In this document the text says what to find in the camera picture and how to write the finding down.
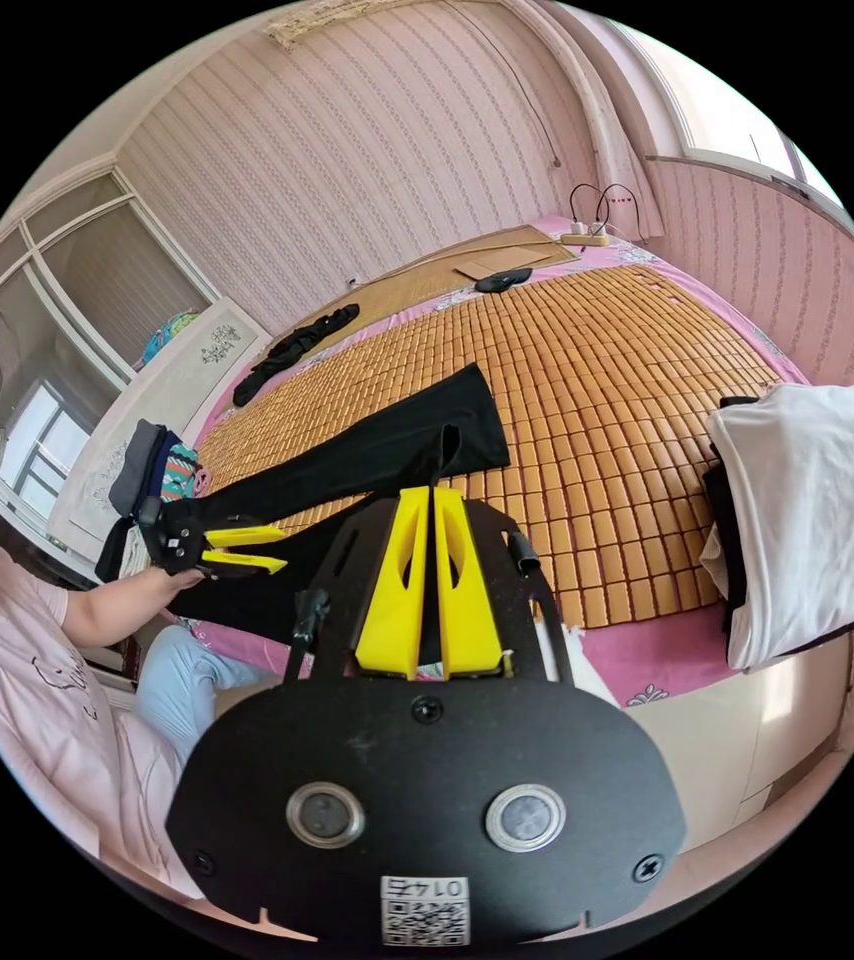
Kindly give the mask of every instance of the bamboo mat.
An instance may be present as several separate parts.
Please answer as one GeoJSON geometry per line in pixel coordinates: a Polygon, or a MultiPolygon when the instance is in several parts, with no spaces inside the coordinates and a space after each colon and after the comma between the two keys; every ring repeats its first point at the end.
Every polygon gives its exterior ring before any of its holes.
{"type": "MultiPolygon", "coordinates": [[[[492,253],[508,247],[529,248],[532,254],[531,266],[538,268],[577,259],[575,253],[556,240],[552,240],[536,227],[527,224],[458,243],[351,290],[350,293],[321,307],[296,324],[296,327],[305,327],[348,303],[356,303],[360,307],[360,314],[356,320],[322,340],[305,356],[309,357],[320,350],[326,350],[351,334],[357,333],[358,330],[363,330],[364,327],[378,320],[400,313],[401,310],[407,310],[418,303],[426,303],[435,297],[442,297],[445,293],[452,293],[454,290],[470,286],[473,281],[462,273],[458,273],[454,265],[469,260],[471,253],[477,253],[477,256],[482,258],[484,253],[492,253]],[[533,261],[536,257],[543,257],[543,259],[535,263],[533,261]]],[[[263,355],[266,355],[269,349],[268,346],[263,355]]]]}
{"type": "MultiPolygon", "coordinates": [[[[526,528],[566,623],[715,603],[698,564],[712,523],[704,422],[777,375],[726,323],[642,266],[512,287],[427,314],[306,370],[201,446],[213,489],[282,463],[477,361],[511,466],[452,485],[526,528]]],[[[295,532],[352,500],[281,522],[295,532]]]]}

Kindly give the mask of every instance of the pink t-shirt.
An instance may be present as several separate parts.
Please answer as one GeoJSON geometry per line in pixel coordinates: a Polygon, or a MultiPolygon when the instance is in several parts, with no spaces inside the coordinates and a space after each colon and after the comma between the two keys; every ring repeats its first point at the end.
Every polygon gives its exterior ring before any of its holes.
{"type": "Polygon", "coordinates": [[[164,820],[180,776],[171,746],[115,710],[61,626],[68,592],[0,549],[0,755],[50,822],[193,899],[164,820]]]}

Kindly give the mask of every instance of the power strip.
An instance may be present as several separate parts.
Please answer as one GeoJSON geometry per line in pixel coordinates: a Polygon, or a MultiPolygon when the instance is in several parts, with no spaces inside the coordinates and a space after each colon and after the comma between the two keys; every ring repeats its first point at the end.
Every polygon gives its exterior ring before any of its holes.
{"type": "Polygon", "coordinates": [[[609,247],[610,237],[606,233],[593,237],[589,233],[565,233],[560,242],[565,247],[609,247]]]}

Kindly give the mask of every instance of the pink wall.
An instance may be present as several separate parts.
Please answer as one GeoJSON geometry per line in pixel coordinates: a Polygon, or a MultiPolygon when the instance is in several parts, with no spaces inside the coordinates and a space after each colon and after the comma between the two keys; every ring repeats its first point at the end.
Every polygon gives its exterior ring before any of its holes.
{"type": "Polygon", "coordinates": [[[419,257],[567,207],[595,176],[577,95],[497,4],[418,4],[291,53],[254,33],[134,131],[123,173],[222,293],[272,333],[419,257]]]}
{"type": "Polygon", "coordinates": [[[651,249],[716,290],[813,383],[854,380],[854,239],[789,194],[688,161],[648,162],[651,249]]]}

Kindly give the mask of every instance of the cardboard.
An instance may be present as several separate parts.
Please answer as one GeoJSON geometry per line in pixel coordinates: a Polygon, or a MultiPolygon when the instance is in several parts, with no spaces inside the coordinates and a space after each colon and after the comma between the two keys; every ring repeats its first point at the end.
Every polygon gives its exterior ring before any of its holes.
{"type": "Polygon", "coordinates": [[[490,250],[479,257],[465,260],[454,265],[458,273],[471,280],[483,280],[492,273],[502,270],[517,270],[546,260],[550,253],[542,250],[530,250],[527,247],[505,247],[503,250],[490,250]]]}

